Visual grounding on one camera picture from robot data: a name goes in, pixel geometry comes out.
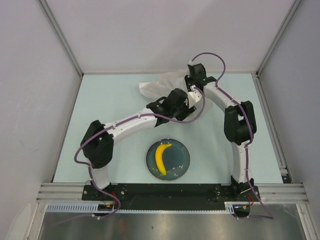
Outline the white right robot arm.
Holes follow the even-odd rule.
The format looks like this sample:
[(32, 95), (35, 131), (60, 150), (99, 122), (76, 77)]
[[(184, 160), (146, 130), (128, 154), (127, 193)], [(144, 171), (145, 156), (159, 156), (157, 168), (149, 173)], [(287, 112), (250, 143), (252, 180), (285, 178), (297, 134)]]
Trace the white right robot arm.
[(231, 143), (233, 154), (230, 194), (235, 200), (242, 201), (254, 186), (249, 160), (250, 144), (257, 132), (253, 104), (250, 101), (240, 102), (219, 87), (214, 77), (207, 76), (201, 63), (189, 63), (187, 66), (189, 74), (184, 79), (188, 90), (197, 87), (224, 112), (223, 131)]

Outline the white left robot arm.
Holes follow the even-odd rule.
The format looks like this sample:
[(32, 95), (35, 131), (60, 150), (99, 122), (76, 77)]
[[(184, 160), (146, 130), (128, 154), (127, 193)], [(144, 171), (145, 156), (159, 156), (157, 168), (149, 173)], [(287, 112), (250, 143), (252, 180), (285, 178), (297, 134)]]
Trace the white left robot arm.
[(163, 96), (146, 105), (138, 113), (112, 123), (93, 121), (75, 155), (83, 152), (88, 167), (90, 181), (94, 185), (93, 194), (100, 200), (110, 196), (111, 181), (108, 164), (113, 159), (114, 146), (120, 141), (146, 129), (156, 128), (168, 122), (187, 124), (186, 119), (196, 110), (196, 103), (203, 99), (203, 92), (193, 87), (188, 92), (175, 88), (168, 96)]

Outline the white plastic bag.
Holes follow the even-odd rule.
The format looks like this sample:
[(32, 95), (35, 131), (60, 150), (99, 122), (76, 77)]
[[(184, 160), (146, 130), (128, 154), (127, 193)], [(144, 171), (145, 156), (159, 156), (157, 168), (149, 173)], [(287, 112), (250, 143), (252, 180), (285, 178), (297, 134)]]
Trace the white plastic bag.
[[(188, 74), (189, 70), (178, 70), (160, 74), (154, 81), (149, 80), (149, 82), (140, 82), (140, 93), (146, 98), (154, 101), (159, 99), (160, 97), (168, 96), (169, 93), (175, 88), (182, 89), (187, 93), (188, 89), (185, 83), (185, 76)], [(201, 111), (202, 106), (203, 101), (201, 99), (195, 104), (195, 112), (191, 113), (184, 121), (190, 121), (194, 119)], [(202, 114), (205, 115), (209, 110), (212, 109), (213, 106), (214, 103), (206, 97), (205, 107)]]

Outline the fake yellow banana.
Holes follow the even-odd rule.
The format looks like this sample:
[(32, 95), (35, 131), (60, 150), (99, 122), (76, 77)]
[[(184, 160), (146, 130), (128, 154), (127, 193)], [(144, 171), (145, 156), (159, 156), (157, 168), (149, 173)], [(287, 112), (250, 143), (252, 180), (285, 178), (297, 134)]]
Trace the fake yellow banana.
[(154, 155), (155, 163), (158, 171), (163, 176), (167, 175), (167, 171), (166, 171), (164, 160), (163, 160), (163, 154), (165, 150), (170, 148), (171, 146), (172, 146), (171, 143), (161, 143), (155, 150), (155, 155)]

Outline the blue ceramic plate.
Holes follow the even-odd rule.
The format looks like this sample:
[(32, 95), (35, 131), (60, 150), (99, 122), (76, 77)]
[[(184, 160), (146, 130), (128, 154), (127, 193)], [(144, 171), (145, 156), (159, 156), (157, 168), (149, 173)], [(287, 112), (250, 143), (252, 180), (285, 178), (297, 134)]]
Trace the blue ceramic plate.
[[(163, 162), (166, 175), (162, 175), (157, 168), (155, 152), (160, 144), (169, 144), (163, 153)], [(174, 181), (181, 178), (189, 169), (191, 155), (187, 147), (180, 141), (172, 138), (161, 139), (153, 143), (146, 152), (146, 166), (149, 172), (157, 179), (162, 181)]]

